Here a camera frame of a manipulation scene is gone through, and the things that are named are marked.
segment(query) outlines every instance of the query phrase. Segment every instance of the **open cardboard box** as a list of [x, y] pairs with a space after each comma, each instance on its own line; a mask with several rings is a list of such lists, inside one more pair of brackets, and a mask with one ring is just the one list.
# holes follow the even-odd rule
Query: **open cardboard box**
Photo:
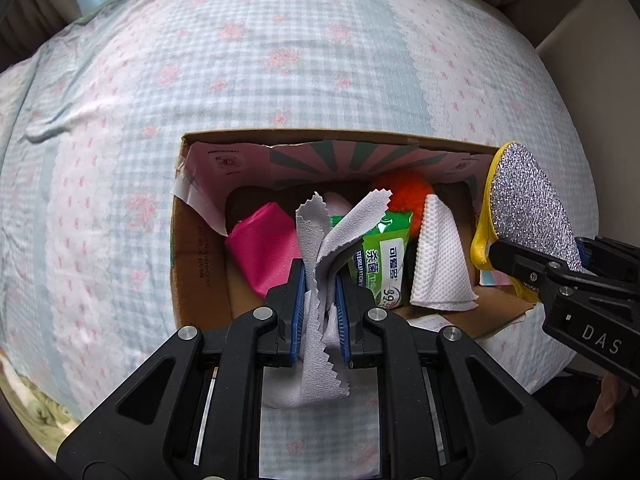
[[[276, 146], [320, 140], [348, 140], [393, 146], [415, 146], [432, 151], [493, 155], [495, 148], [444, 139], [341, 130], [231, 130], [199, 132], [183, 137], [180, 155], [187, 157], [195, 142], [208, 144], [237, 144], [248, 142]], [[301, 202], [312, 192], [331, 189], [357, 202], [366, 192], [366, 183], [334, 182], [293, 186], [280, 191], [259, 187], [241, 187], [226, 200], [224, 221], [230, 229], [241, 219], [267, 202], [278, 202], [284, 211], [293, 214]], [[478, 182], [481, 189], [484, 182]], [[532, 304], [513, 295], [507, 287], [479, 285], [479, 273], [473, 267], [469, 249], [476, 228], [476, 215], [472, 196], [465, 182], [435, 184], [440, 199], [451, 209], [465, 251], [469, 277], [478, 295], [478, 307], [467, 312], [444, 314], [447, 320], [459, 326], [472, 337], [496, 332], [520, 317]], [[171, 227], [172, 271], [171, 285], [174, 313], [178, 326], [194, 325], [201, 330], [212, 330], [231, 323], [237, 316], [260, 306], [262, 300], [248, 286], [233, 259], [226, 253], [224, 236], [215, 232], [207, 221], [178, 197], [174, 198]], [[396, 309], [403, 317], [419, 317], [432, 311], [405, 306]]]

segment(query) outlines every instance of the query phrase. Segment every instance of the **pink cloth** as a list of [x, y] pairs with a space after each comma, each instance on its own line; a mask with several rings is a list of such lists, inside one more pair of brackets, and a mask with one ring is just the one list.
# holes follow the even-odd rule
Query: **pink cloth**
[[275, 202], [238, 223], [225, 244], [262, 298], [272, 286], [287, 283], [291, 262], [301, 257], [293, 218]]

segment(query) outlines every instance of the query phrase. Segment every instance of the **textured white towel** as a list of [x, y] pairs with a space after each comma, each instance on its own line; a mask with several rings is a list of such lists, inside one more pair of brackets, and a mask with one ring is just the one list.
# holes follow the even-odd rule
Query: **textured white towel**
[[349, 395], [339, 358], [335, 275], [353, 255], [359, 239], [380, 222], [390, 196], [385, 190], [370, 192], [333, 229], [317, 193], [296, 211], [307, 288], [300, 360], [293, 368], [265, 368], [264, 406], [298, 408]]
[[427, 195], [418, 237], [411, 303], [437, 310], [471, 310], [478, 297], [471, 289], [465, 255], [450, 209]]

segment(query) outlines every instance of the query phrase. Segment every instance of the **blue gingham fabric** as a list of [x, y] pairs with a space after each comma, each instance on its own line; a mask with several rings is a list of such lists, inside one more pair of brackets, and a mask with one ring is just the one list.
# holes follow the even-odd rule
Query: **blue gingham fabric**
[[[0, 345], [18, 372], [75, 416], [91, 412], [175, 331], [170, 189], [181, 136], [277, 127], [517, 140], [575, 233], [598, 229], [588, 163], [553, 82], [530, 44], [479, 7], [114, 0], [0, 75]], [[530, 390], [572, 356], [533, 337], [538, 322], [527, 315], [502, 350], [499, 339], [487, 346], [498, 360], [514, 352], [509, 371]], [[534, 342], [535, 367], [520, 359]], [[335, 479], [353, 474], [353, 456], [374, 463], [377, 407], [365, 405], [263, 414], [262, 468]], [[322, 419], [325, 443], [356, 439], [355, 455], [309, 455], [319, 446], [301, 432]], [[293, 465], [278, 473], [279, 463]]]

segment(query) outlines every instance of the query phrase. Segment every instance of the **orange fuzzy ball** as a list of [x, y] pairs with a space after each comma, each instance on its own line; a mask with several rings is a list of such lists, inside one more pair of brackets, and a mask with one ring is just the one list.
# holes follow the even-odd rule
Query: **orange fuzzy ball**
[[420, 173], [414, 170], [395, 170], [383, 173], [370, 184], [371, 189], [387, 189], [393, 193], [388, 210], [411, 211], [414, 217], [409, 229], [409, 237], [415, 239], [420, 234], [424, 198], [433, 193], [433, 187]]

